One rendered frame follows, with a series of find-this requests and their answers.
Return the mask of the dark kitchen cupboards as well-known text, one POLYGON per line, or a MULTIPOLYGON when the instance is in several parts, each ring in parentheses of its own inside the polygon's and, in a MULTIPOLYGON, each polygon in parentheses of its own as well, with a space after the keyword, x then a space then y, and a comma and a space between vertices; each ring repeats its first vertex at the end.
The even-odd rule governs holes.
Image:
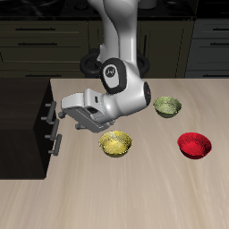
MULTIPOLYGON (((194 20, 188 0, 138 11, 147 78, 184 76, 194 20)), ((82 78, 81 58, 103 41, 102 19, 87 0, 0 0, 2 78, 82 78)))

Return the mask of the grey kitchen cupboard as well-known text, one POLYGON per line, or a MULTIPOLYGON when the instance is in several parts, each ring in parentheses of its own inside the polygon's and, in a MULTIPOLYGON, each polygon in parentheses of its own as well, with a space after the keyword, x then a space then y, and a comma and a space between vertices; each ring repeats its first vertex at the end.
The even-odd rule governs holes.
POLYGON ((185 77, 229 78, 229 19, 195 21, 185 77))

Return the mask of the yellow bowl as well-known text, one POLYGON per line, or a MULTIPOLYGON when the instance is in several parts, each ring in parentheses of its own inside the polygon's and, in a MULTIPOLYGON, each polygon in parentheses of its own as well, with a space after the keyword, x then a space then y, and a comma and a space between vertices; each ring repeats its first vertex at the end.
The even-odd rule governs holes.
POLYGON ((132 146, 131 137, 122 131, 109 131, 98 142, 104 153, 110 157, 124 156, 132 146))

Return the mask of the dark wooden cabinet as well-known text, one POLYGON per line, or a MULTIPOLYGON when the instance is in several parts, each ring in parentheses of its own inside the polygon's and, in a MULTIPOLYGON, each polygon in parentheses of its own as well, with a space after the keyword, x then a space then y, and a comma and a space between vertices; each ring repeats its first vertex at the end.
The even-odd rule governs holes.
POLYGON ((50 79, 0 79, 0 180, 43 180, 54 142, 44 118, 53 101, 50 79))

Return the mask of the flat black base plate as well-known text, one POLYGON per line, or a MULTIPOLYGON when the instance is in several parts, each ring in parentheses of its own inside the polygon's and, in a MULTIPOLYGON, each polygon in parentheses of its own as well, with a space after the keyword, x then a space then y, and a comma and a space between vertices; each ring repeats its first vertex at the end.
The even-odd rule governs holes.
MULTIPOLYGON (((90 49, 89 53, 81 59, 81 71, 88 79, 99 78, 99 69, 102 65, 102 63, 98 61, 99 54, 100 50, 98 48, 92 48, 90 49)), ((140 77, 143 78, 149 70, 149 61, 144 55, 141 54, 140 51, 138 51, 137 54, 137 64, 140 71, 140 77)))

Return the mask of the red bowl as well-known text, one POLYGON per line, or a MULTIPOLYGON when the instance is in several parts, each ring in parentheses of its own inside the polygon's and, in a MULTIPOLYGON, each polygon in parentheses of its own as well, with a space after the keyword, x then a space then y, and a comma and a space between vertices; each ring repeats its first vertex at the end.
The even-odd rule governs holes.
POLYGON ((210 140, 196 132, 185 132, 177 141, 180 151, 190 159, 201 159, 212 149, 210 140))

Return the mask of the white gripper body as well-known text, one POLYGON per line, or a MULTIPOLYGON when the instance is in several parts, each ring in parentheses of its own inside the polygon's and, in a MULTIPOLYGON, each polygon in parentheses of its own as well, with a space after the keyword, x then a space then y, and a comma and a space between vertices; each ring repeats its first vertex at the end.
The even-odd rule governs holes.
POLYGON ((104 131, 115 123, 106 111, 104 95, 99 92, 75 93, 63 98, 61 109, 94 133, 104 131))

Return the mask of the green bowl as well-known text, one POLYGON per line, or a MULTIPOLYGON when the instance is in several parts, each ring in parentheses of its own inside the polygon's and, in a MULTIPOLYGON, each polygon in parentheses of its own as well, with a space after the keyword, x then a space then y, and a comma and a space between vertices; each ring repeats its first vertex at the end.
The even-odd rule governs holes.
POLYGON ((173 97, 157 98, 153 106, 156 112, 164 118, 172 118, 182 109, 182 103, 177 98, 173 97))

